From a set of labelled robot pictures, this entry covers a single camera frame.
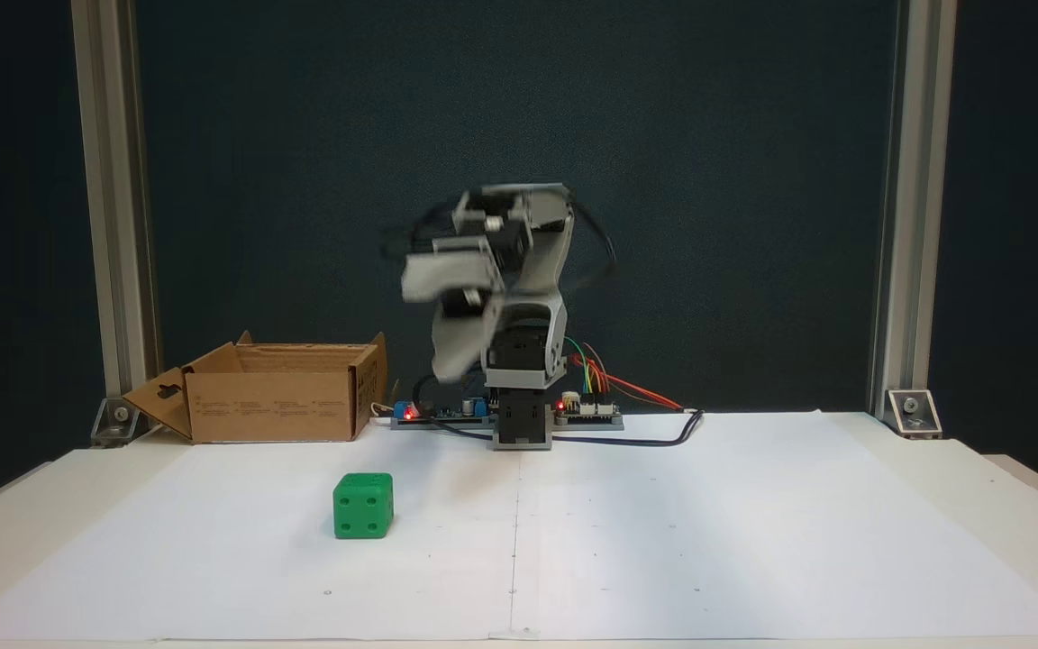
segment table surface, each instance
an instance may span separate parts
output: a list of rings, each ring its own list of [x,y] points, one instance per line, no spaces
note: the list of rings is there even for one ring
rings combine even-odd
[[[998,558],[1038,589],[1038,476],[1006,457],[980,456],[956,440],[903,440],[889,428],[862,413],[829,413],[834,423],[849,431],[886,468],[897,474],[920,495],[932,503],[967,533],[980,539]],[[189,448],[170,433],[156,433],[131,447],[113,451],[75,451],[0,492],[0,595],[83,530],[98,521],[115,504],[156,476]],[[114,550],[115,562],[122,549]],[[498,646],[503,641],[461,642],[461,646]],[[595,642],[593,646],[616,645]],[[619,641],[620,646],[658,646],[659,641]],[[704,640],[667,641],[670,646],[715,648],[803,649],[819,646],[869,648],[1031,648],[1038,638],[949,638],[893,640]],[[45,649],[58,642],[0,641],[0,646]],[[165,646],[273,646],[271,642],[165,642]],[[397,642],[297,642],[286,646],[345,648],[362,645],[401,646]],[[545,642],[545,645],[568,645]],[[94,646],[131,646],[119,642],[76,642]],[[413,642],[412,646],[449,646],[447,642]]]

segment gray robot arm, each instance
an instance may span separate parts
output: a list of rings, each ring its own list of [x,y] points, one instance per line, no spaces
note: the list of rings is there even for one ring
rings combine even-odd
[[[435,377],[456,381],[480,362],[498,395],[496,448],[550,447],[543,391],[566,373],[558,282],[574,219],[564,185],[468,190],[450,213],[454,235],[407,255],[404,300],[438,301]]]

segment green cube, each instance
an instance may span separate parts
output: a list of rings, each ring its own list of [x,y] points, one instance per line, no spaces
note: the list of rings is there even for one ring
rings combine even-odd
[[[347,474],[334,486],[334,538],[383,538],[393,517],[391,474]]]

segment gray bracket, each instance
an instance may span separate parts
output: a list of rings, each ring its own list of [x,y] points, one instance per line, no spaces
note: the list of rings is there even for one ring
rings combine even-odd
[[[886,424],[901,438],[909,440],[944,439],[944,428],[935,412],[935,401],[928,390],[886,390],[892,411]]]
[[[99,404],[99,414],[94,415],[90,444],[91,448],[126,447],[149,430],[149,416],[121,398],[107,398]]]

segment aluminum frame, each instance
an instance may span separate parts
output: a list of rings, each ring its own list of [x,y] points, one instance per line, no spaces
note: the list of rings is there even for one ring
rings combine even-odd
[[[868,395],[869,412],[882,422],[891,417],[886,390],[927,387],[956,5],[955,0],[911,0],[899,12]]]
[[[132,0],[72,0],[106,395],[160,373],[139,55]]]

